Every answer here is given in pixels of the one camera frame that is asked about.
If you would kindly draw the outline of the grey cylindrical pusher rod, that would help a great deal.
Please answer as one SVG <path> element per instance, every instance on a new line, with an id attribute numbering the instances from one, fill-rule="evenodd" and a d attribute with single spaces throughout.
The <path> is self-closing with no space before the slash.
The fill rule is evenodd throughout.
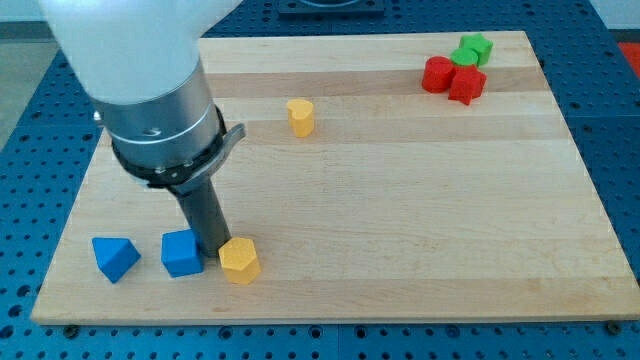
<path id="1" fill-rule="evenodd" d="M 231 232 L 212 181 L 206 179 L 194 189 L 177 192 L 176 197 L 199 250 L 207 257 L 217 257 L 219 248 L 231 239 Z"/>

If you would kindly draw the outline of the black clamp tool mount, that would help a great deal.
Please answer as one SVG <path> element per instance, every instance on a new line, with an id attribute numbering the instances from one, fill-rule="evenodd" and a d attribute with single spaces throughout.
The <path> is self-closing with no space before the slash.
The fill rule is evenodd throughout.
<path id="1" fill-rule="evenodd" d="M 245 136 L 242 124 L 227 129 L 221 111 L 211 105 L 198 124 L 181 134 L 152 142 L 113 137 L 112 149 L 124 170 L 144 186 L 188 194 L 222 167 Z"/>

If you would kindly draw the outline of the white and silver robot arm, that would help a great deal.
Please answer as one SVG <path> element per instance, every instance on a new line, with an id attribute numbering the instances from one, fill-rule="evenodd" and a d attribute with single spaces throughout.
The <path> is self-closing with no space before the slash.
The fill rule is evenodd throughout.
<path id="1" fill-rule="evenodd" d="M 211 177 L 245 128 L 215 105 L 199 38 L 239 0 L 40 0 L 114 155 L 150 188 L 178 200 L 209 257 L 231 237 Z"/>

